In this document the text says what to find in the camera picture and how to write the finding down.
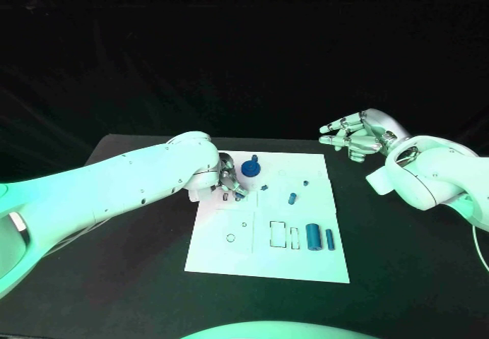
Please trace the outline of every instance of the blue object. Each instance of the blue object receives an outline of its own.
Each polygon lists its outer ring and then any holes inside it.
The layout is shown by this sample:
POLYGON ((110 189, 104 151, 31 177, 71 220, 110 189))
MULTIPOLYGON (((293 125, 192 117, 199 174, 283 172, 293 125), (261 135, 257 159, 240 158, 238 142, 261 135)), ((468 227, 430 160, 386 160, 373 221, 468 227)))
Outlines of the blue object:
POLYGON ((308 233, 308 248, 312 251, 319 251, 322 249, 319 225, 308 224, 306 233, 308 233))
POLYGON ((293 203, 296 202, 296 197, 298 195, 295 193, 290 194, 290 197, 289 197, 289 204, 293 205, 293 203))
POLYGON ((257 154, 253 155, 251 160, 247 160, 241 165, 241 173, 247 177, 256 177, 260 173, 260 164, 257 154))
POLYGON ((328 249, 331 251, 335 250, 335 243, 334 243, 334 232, 332 230, 326 230, 326 239, 328 239, 328 249))

